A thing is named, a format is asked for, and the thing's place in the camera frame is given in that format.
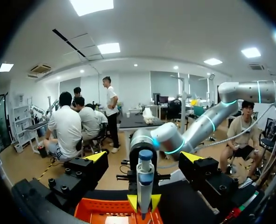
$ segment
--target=white sneaker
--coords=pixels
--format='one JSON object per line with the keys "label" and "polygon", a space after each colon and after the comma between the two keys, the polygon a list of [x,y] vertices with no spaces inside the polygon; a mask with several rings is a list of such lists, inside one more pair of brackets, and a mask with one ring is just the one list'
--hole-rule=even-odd
{"label": "white sneaker", "polygon": [[119,149],[120,149],[120,147],[118,147],[118,148],[113,148],[113,149],[111,150],[111,152],[112,152],[112,153],[117,153],[117,152],[119,151]]}

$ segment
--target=white ceiling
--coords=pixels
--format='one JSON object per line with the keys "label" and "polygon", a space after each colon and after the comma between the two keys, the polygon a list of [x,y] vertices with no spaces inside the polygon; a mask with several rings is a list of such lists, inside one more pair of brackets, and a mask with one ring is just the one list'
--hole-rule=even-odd
{"label": "white ceiling", "polygon": [[[88,62],[52,32],[57,29],[86,56],[97,47],[120,44],[120,53]],[[38,63],[53,68],[45,80],[68,79],[107,70],[162,70],[205,76],[265,77],[249,63],[264,64],[276,74],[276,45],[272,27],[242,0],[114,0],[114,9],[78,17],[69,0],[44,1],[21,25],[1,62],[14,63],[10,72],[0,73],[0,84],[17,76],[26,77]],[[259,58],[246,58],[241,50],[257,47]],[[203,63],[218,58],[222,64]],[[88,57],[99,59],[100,56]],[[79,74],[84,66],[86,72]],[[58,73],[65,68],[73,68]]]}

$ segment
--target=orange tray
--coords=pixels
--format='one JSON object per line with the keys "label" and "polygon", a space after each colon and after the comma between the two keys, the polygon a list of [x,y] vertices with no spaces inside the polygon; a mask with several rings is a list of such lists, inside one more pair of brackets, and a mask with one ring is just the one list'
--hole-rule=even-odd
{"label": "orange tray", "polygon": [[135,213],[128,201],[105,201],[82,198],[74,217],[91,224],[162,224],[158,208],[148,212],[145,220]]}

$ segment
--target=person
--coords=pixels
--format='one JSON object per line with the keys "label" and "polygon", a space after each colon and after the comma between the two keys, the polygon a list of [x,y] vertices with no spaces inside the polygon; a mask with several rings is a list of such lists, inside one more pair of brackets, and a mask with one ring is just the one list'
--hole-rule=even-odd
{"label": "person", "polygon": [[[70,106],[72,95],[63,92],[59,97],[60,109],[55,111],[49,121],[43,144],[55,159],[66,162],[76,157],[80,152],[76,150],[81,140],[81,119]],[[50,139],[51,132],[56,130],[57,139]]]}
{"label": "person", "polygon": [[91,143],[91,139],[97,137],[100,131],[100,125],[97,122],[97,116],[95,112],[89,108],[84,106],[84,98],[76,97],[75,104],[76,109],[79,111],[79,115],[81,118],[81,124],[83,126],[82,136],[84,144]]}
{"label": "person", "polygon": [[81,88],[80,87],[76,87],[74,89],[74,97],[73,97],[73,102],[72,102],[72,109],[74,111],[77,111],[77,112],[79,112],[79,111],[76,109],[75,98],[76,97],[80,97],[80,96],[81,96]]}
{"label": "person", "polygon": [[117,94],[114,92],[113,87],[111,86],[111,78],[106,76],[103,78],[103,86],[107,88],[107,106],[106,106],[106,116],[108,119],[108,128],[112,138],[113,143],[110,146],[113,146],[112,153],[117,153],[119,151],[119,142],[118,142],[118,133],[117,133]]}
{"label": "person", "polygon": [[96,107],[93,104],[87,104],[85,106],[90,107],[95,111],[95,114],[97,116],[97,122],[99,125],[104,123],[108,124],[108,119],[106,118],[106,116],[102,112],[96,111]]}
{"label": "person", "polygon": [[[242,115],[236,117],[227,132],[229,138],[240,134],[246,130],[254,121],[252,120],[252,113],[254,108],[254,103],[243,101],[242,105]],[[222,172],[226,173],[227,171],[227,159],[235,153],[235,157],[242,157],[244,160],[248,158],[253,159],[253,164],[249,171],[248,177],[252,177],[256,168],[259,166],[262,155],[259,153],[259,130],[256,125],[254,125],[250,130],[244,133],[242,136],[239,136],[233,140],[227,142],[226,148],[221,153],[220,158],[220,167]],[[249,146],[249,140],[252,139],[253,147]]]}

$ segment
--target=black shorts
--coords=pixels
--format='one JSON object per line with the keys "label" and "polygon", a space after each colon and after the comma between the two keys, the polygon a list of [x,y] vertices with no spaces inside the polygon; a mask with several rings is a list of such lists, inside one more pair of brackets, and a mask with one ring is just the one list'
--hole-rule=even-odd
{"label": "black shorts", "polygon": [[244,148],[238,148],[235,151],[234,156],[235,157],[241,157],[244,160],[248,160],[249,159],[249,155],[253,152],[253,150],[254,150],[254,148],[251,147],[251,146],[245,146]]}

